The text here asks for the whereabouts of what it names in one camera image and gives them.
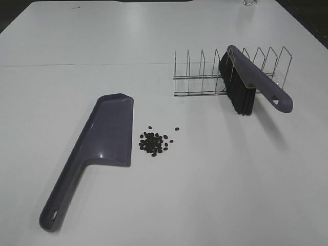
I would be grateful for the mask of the purple plastic dustpan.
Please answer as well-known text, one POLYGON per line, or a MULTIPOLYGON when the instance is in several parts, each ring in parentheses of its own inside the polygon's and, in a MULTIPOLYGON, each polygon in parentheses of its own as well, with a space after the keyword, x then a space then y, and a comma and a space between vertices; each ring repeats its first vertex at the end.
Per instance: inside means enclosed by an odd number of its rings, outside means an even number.
POLYGON ((133 105, 134 99, 122 93, 97 100, 40 214, 42 229, 55 232, 61 227, 87 166, 130 167, 133 105))

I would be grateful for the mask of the pile of coffee beans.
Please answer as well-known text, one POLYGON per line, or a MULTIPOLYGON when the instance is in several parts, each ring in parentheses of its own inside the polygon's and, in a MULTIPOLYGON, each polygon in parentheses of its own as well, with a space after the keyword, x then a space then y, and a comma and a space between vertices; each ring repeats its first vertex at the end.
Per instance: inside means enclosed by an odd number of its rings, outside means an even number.
POLYGON ((147 126, 147 130, 139 135, 138 147, 141 151, 155 157, 167 151, 169 145, 174 142, 174 139, 170 138, 168 134, 160 134, 154 131, 152 126, 147 126))

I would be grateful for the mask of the clear glass at table edge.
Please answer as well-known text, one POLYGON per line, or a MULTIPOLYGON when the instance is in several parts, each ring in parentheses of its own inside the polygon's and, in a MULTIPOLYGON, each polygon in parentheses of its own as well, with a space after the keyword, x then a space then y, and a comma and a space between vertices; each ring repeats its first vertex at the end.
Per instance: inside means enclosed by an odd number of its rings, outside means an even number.
POLYGON ((257 0, 243 0, 242 3, 245 6, 252 6, 257 4, 257 0))

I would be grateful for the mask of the purple brush black bristles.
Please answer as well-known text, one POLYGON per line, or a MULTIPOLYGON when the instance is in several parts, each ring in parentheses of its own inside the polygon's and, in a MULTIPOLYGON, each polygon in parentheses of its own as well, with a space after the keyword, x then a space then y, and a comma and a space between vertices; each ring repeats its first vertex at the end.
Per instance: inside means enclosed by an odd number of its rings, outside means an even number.
POLYGON ((252 114, 256 91, 278 111, 290 113, 291 97, 251 62, 236 46, 229 45, 219 63, 219 71, 237 114, 252 114))

